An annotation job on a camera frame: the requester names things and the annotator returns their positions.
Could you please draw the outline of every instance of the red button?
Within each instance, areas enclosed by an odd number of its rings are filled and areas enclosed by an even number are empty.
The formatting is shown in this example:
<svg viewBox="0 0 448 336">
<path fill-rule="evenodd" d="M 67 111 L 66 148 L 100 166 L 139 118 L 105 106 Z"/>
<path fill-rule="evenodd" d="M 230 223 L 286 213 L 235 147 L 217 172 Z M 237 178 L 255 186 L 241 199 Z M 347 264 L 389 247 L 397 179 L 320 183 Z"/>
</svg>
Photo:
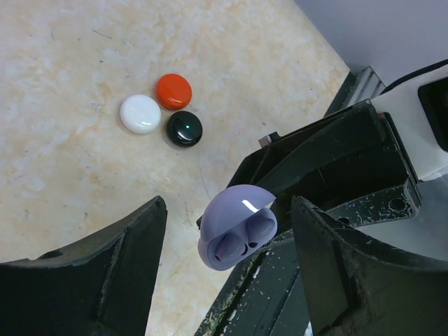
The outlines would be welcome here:
<svg viewBox="0 0 448 336">
<path fill-rule="evenodd" d="M 193 95 L 189 82 L 177 73 L 162 76 L 155 91 L 160 104 L 169 110 L 183 109 L 189 105 Z"/>
</svg>

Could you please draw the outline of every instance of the black button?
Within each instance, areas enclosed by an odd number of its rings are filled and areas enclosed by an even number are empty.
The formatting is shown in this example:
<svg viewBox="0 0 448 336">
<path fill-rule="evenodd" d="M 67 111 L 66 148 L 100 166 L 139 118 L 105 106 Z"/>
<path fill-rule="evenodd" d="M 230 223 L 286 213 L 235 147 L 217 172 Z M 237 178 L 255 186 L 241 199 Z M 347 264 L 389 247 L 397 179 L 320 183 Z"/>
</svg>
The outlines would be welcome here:
<svg viewBox="0 0 448 336">
<path fill-rule="evenodd" d="M 191 147 L 202 137 L 202 124 L 199 118 L 187 111 L 175 112 L 168 120 L 167 133 L 177 146 Z"/>
</svg>

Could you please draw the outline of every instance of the beige marble countertop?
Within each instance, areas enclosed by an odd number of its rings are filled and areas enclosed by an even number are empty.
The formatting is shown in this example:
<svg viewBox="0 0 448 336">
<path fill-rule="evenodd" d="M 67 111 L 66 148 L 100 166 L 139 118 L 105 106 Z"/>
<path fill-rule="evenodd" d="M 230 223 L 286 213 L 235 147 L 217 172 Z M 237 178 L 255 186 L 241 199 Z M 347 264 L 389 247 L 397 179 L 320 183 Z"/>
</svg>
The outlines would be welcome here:
<svg viewBox="0 0 448 336">
<path fill-rule="evenodd" d="M 319 119 L 348 69 L 293 0 L 0 0 L 0 262 L 37 258 L 161 195 L 167 233 L 147 335 L 189 336 L 229 272 L 195 220 L 273 131 Z M 193 87 L 194 148 L 120 124 L 165 73 Z M 163 111 L 166 121 L 170 112 Z"/>
</svg>

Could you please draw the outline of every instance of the white disc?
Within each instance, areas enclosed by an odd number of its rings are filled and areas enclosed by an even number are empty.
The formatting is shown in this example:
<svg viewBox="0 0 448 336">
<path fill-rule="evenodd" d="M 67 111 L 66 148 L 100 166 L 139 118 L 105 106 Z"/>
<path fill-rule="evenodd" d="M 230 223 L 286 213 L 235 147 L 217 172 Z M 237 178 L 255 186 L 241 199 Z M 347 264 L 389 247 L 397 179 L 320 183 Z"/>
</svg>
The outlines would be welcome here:
<svg viewBox="0 0 448 336">
<path fill-rule="evenodd" d="M 157 128 L 162 114 L 154 99 L 144 94 L 134 94 L 121 104 L 120 117 L 129 131 L 146 134 Z"/>
</svg>

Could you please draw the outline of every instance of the wireless earbud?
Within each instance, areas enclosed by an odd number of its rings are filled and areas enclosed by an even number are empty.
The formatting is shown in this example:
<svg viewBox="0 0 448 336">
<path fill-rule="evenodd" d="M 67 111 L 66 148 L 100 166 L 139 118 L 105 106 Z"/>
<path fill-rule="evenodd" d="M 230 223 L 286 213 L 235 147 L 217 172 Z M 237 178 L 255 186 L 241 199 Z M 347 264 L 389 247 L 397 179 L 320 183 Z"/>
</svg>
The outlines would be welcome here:
<svg viewBox="0 0 448 336">
<path fill-rule="evenodd" d="M 197 249 L 214 270 L 227 270 L 257 251 L 277 232 L 267 208 L 275 196 L 255 185 L 234 185 L 215 196 L 205 209 Z"/>
</svg>

